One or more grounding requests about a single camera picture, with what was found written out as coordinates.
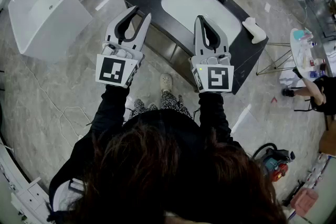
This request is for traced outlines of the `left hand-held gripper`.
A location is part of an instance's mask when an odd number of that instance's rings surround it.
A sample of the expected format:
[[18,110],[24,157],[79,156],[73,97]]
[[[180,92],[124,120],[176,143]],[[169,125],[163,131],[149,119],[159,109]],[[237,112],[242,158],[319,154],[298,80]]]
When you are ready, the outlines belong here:
[[97,55],[97,82],[122,88],[130,86],[144,59],[141,49],[152,17],[151,13],[144,16],[134,35],[127,39],[125,32],[138,10],[138,6],[130,7],[108,25],[105,42],[102,44],[103,51]]

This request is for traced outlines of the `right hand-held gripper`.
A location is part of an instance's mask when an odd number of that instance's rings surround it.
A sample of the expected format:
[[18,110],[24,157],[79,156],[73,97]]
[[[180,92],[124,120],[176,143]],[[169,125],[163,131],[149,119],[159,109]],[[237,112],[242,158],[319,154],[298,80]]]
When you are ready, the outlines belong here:
[[[198,15],[194,24],[195,54],[191,72],[199,92],[231,92],[234,66],[230,64],[228,40],[224,31],[208,17]],[[206,49],[214,55],[206,54]]]

